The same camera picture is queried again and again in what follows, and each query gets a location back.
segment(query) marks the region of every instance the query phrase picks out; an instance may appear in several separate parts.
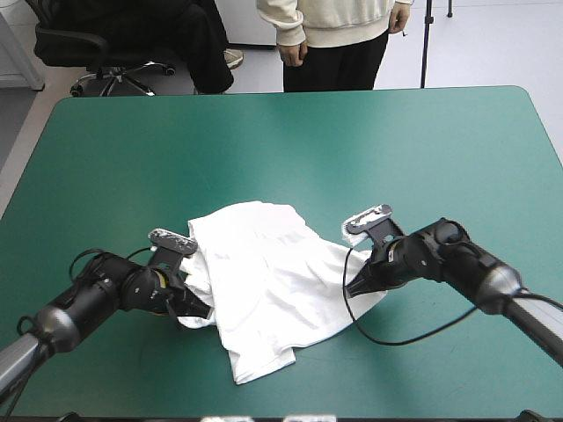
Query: shoe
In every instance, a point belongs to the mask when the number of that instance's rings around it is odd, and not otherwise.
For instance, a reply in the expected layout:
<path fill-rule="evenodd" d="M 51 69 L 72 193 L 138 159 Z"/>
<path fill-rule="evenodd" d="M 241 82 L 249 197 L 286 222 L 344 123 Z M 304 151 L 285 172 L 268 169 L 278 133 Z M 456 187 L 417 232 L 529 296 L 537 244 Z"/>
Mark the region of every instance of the shoe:
<path fill-rule="evenodd" d="M 241 50 L 233 50 L 231 48 L 227 48 L 223 52 L 223 54 L 225 56 L 227 66 L 231 70 L 236 69 L 238 66 L 243 64 L 243 60 L 245 59 L 245 54 Z"/>

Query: silver arm cylinder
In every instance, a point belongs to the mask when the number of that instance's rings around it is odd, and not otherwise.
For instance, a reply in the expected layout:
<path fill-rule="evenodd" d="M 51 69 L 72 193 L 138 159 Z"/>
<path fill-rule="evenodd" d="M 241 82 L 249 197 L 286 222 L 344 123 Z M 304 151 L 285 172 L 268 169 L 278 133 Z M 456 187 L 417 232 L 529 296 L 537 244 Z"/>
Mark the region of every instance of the silver arm cylinder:
<path fill-rule="evenodd" d="M 511 299 L 504 316 L 563 367 L 563 311 L 533 299 Z"/>
<path fill-rule="evenodd" d="M 0 404 L 13 392 L 33 363 L 39 340 L 25 334 L 0 351 Z"/>

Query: black cable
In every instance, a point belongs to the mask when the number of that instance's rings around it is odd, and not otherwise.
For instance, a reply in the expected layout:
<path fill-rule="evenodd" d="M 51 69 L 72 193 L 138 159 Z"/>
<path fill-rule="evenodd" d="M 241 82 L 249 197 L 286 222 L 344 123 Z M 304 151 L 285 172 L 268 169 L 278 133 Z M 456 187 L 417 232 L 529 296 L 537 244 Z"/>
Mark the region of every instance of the black cable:
<path fill-rule="evenodd" d="M 128 255 L 128 256 L 126 257 L 126 259 L 131 259 L 132 257 L 134 257 L 135 255 L 137 255 L 137 254 L 139 254 L 139 253 L 141 253 L 141 252 L 150 251 L 150 249 L 151 249 L 151 248 L 142 248 L 142 249 L 140 249 L 140 250 L 138 250 L 138 251 L 135 251 L 135 252 L 131 253 L 130 255 Z"/>
<path fill-rule="evenodd" d="M 348 259 L 350 258 L 350 254 L 352 253 L 353 250 L 354 250 L 354 248 L 350 248 L 350 250 L 348 251 L 348 254 L 346 255 L 346 259 L 344 260 L 344 275 L 342 277 L 342 296 L 344 297 L 344 303 L 346 304 L 346 309 L 348 310 L 348 314 L 352 318 L 352 321 L 354 322 L 355 327 L 358 329 L 358 331 L 361 334 L 363 334 L 363 336 L 365 338 L 367 338 L 369 341 L 372 341 L 373 343 L 376 343 L 376 344 L 381 345 L 381 346 L 406 346 L 406 345 L 410 345 L 414 342 L 423 340 L 424 338 L 434 336 L 438 332 L 444 331 L 444 330 L 450 328 L 452 325 L 455 325 L 455 324 L 462 322 L 464 319 L 466 319 L 469 315 L 471 315 L 473 312 L 475 312 L 478 309 L 476 306 L 473 306 L 471 309 L 467 310 L 464 314 L 457 317 L 456 319 L 454 319 L 454 320 L 452 320 L 452 321 L 450 321 L 450 322 L 448 322 L 444 325 L 441 325 L 440 327 L 435 328 L 432 331 L 426 332 L 426 333 L 424 333 L 420 336 L 417 336 L 415 338 L 410 338 L 408 340 L 385 341 L 385 340 L 381 340 L 379 338 L 374 338 L 374 337 L 370 336 L 363 329 L 363 327 L 360 325 L 358 320 L 355 318 L 354 313 L 352 312 L 352 309 L 350 308 L 350 304 L 348 303 L 348 298 L 346 296 L 346 273 L 347 273 L 347 267 L 348 267 Z"/>
<path fill-rule="evenodd" d="M 35 352 L 33 353 L 32 361 L 29 364 L 29 370 L 27 371 L 27 374 L 25 375 L 25 377 L 22 379 L 21 384 L 18 387 L 18 392 L 16 393 L 16 396 L 14 396 L 13 400 L 10 403 L 10 407 L 8 408 L 6 413 L 4 414 L 3 422 L 8 422 L 10 420 L 11 413 L 14 411 L 16 404 L 18 404 L 18 400 L 21 397 L 22 393 L 24 392 L 24 389 L 26 388 L 27 382 L 29 381 L 29 379 L 31 378 L 31 376 L 33 374 L 35 366 L 37 365 L 37 362 L 39 361 L 39 357 L 40 357 L 40 346 L 37 346 L 37 348 L 35 349 Z"/>
<path fill-rule="evenodd" d="M 79 259 L 85 257 L 86 255 L 92 255 L 92 253 L 104 253 L 104 252 L 105 252 L 105 251 L 102 250 L 102 249 L 94 248 L 94 249 L 87 249 L 86 251 L 84 251 L 84 252 L 82 252 L 82 253 L 79 253 L 79 254 L 77 255 L 77 257 L 74 258 L 74 260 L 72 261 L 72 263 L 70 264 L 70 267 L 69 267 L 70 282 L 71 282 L 72 284 L 74 284 L 74 283 L 76 282 L 76 279 L 75 279 L 75 277 L 74 277 L 74 273 L 73 273 L 73 272 L 74 272 L 74 265 L 75 265 L 75 263 L 76 263 Z"/>
<path fill-rule="evenodd" d="M 477 309 L 479 309 L 479 307 L 477 306 L 473 306 L 472 308 L 468 309 L 467 311 L 465 311 L 465 313 L 463 313 L 462 315 L 458 316 L 457 318 L 449 321 L 448 323 L 441 325 L 438 328 L 433 329 L 432 331 L 426 332 L 424 334 L 421 334 L 418 337 L 415 338 L 410 338 L 408 340 L 403 340 L 403 341 L 385 341 L 385 340 L 381 340 L 379 338 L 374 338 L 372 336 L 370 336 L 364 329 L 363 327 L 360 325 L 360 323 L 358 322 L 358 320 L 354 317 L 354 313 L 352 312 L 352 309 L 350 308 L 350 304 L 348 303 L 348 298 L 346 296 L 346 273 L 347 273 L 347 266 L 348 266 L 348 259 L 350 258 L 350 254 L 352 253 L 352 251 L 354 250 L 354 248 L 350 248 L 350 250 L 348 251 L 347 255 L 346 255 L 346 259 L 344 260 L 344 274 L 342 276 L 342 296 L 344 297 L 344 303 L 346 304 L 346 309 L 348 311 L 348 314 L 350 315 L 350 317 L 352 318 L 352 321 L 354 322 L 355 327 L 358 329 L 358 331 L 365 337 L 367 338 L 369 341 L 372 341 L 373 343 L 376 343 L 378 345 L 381 346 L 406 346 L 406 345 L 410 345 L 412 343 L 415 343 L 417 341 L 423 340 L 424 338 L 428 338 L 431 336 L 434 336 L 435 334 L 444 331 L 448 328 L 450 328 L 451 326 L 461 323 L 464 319 L 466 319 L 468 316 L 470 316 L 473 312 L 475 312 Z M 521 293 L 521 291 L 518 291 L 512 295 L 509 296 L 512 299 L 530 299 L 530 300 L 536 300 L 536 301 L 541 301 L 541 302 L 546 302 L 551 304 L 552 306 L 554 306 L 555 308 L 560 309 L 561 311 L 563 311 L 563 304 L 553 300 L 550 297 L 547 296 L 543 296 L 543 295 L 536 295 L 533 293 Z M 491 302 L 496 302 L 500 299 L 507 299 L 507 296 L 505 295 L 501 295 L 501 296 L 497 296 L 497 297 L 492 297 L 489 300 L 482 302 L 479 304 L 479 306 L 484 306 L 488 303 Z"/>

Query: cream sweatshirt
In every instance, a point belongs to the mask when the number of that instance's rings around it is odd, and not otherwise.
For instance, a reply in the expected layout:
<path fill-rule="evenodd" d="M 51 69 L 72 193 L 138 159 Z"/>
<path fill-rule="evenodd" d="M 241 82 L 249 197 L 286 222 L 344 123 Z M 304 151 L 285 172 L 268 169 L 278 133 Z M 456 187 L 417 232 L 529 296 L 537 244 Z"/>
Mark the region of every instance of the cream sweatshirt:
<path fill-rule="evenodd" d="M 277 43 L 339 47 L 373 40 L 389 28 L 393 5 L 411 0 L 256 0 L 277 30 Z"/>

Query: white cloth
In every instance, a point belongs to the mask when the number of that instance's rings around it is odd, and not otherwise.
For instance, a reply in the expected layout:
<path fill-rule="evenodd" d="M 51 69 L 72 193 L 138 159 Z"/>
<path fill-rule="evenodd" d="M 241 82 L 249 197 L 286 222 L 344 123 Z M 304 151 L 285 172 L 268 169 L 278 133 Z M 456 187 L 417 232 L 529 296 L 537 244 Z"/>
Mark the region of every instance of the white cloth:
<path fill-rule="evenodd" d="M 306 347 L 350 323 L 342 299 L 347 248 L 327 242 L 288 205 L 248 202 L 188 222 L 199 250 L 185 259 L 186 284 L 215 308 L 234 380 L 249 382 L 295 362 L 292 347 Z M 347 282 L 368 254 L 353 252 Z M 384 297 L 350 302 L 360 316 Z M 200 318 L 180 318 L 195 328 Z"/>

